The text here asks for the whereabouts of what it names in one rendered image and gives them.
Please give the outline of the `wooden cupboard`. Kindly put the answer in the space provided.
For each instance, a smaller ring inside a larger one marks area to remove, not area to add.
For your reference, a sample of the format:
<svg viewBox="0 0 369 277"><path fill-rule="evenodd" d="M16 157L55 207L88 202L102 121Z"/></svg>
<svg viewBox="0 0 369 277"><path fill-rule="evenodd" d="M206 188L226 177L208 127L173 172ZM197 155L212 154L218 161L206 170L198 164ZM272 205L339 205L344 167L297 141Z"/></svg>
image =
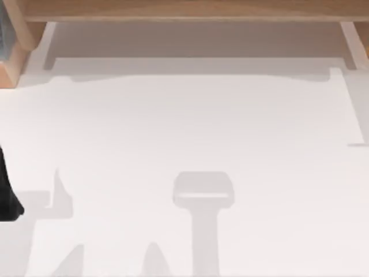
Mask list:
<svg viewBox="0 0 369 277"><path fill-rule="evenodd" d="M57 58L337 58L351 24L369 57L369 0L27 0Z"/></svg>

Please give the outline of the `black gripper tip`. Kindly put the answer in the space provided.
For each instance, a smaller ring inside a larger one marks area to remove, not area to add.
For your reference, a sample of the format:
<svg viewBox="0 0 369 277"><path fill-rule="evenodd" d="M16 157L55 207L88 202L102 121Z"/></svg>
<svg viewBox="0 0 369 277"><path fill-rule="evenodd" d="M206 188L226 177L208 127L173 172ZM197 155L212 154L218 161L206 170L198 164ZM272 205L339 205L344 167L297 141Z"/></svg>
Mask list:
<svg viewBox="0 0 369 277"><path fill-rule="evenodd" d="M3 150L0 147L0 222L13 222L24 212L25 209L10 184Z"/></svg>

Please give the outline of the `pale wooden drawer front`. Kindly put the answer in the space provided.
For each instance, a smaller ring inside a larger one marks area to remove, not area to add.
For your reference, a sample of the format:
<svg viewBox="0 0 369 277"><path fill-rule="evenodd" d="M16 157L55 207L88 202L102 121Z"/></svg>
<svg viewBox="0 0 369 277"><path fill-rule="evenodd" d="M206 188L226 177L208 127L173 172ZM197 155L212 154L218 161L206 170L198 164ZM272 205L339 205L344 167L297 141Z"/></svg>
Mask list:
<svg viewBox="0 0 369 277"><path fill-rule="evenodd" d="M0 89L17 86L27 58L28 52L19 44L3 0L0 0Z"/></svg>

